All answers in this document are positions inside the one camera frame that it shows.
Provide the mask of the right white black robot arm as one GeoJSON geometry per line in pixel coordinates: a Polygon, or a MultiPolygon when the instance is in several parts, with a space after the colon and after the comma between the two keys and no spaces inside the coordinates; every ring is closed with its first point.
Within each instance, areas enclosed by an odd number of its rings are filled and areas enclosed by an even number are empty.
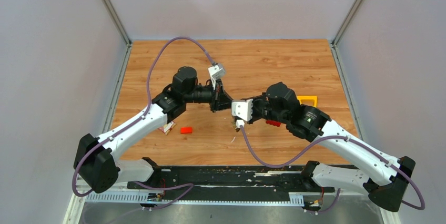
{"type": "Polygon", "coordinates": [[[295,92],[279,82],[259,96],[248,98],[251,119],[284,124],[295,137],[321,145],[337,153],[355,169],[331,167],[310,161],[300,177],[303,189],[336,187],[364,194],[382,209],[399,211],[415,161],[408,156],[395,157],[370,146],[349,133],[320,109],[301,104],[295,92]]]}

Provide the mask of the metal keyring with keys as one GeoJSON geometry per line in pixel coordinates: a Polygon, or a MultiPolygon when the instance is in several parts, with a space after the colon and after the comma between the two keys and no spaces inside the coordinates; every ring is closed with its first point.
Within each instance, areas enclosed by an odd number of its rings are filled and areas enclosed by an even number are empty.
{"type": "Polygon", "coordinates": [[[232,126],[233,126],[233,128],[234,128],[234,130],[235,130],[236,132],[239,132],[239,131],[240,131],[240,125],[241,125],[241,123],[243,123],[243,120],[238,119],[238,118],[236,118],[236,117],[233,118],[232,126]]]}

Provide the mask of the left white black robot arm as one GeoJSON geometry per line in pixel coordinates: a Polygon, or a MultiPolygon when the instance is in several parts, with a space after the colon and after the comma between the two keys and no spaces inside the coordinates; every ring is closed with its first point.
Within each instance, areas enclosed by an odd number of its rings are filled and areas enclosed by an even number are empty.
{"type": "Polygon", "coordinates": [[[157,188],[161,174],[147,160],[124,161],[121,156],[152,131],[179,117],[188,103],[207,103],[213,113],[231,108],[232,98],[221,80],[224,67],[216,64],[208,72],[210,79],[201,85],[194,68],[179,68],[171,84],[134,117],[99,136],[84,135],[76,151],[73,183],[81,177],[97,194],[119,182],[140,181],[149,189],[157,188]]]}

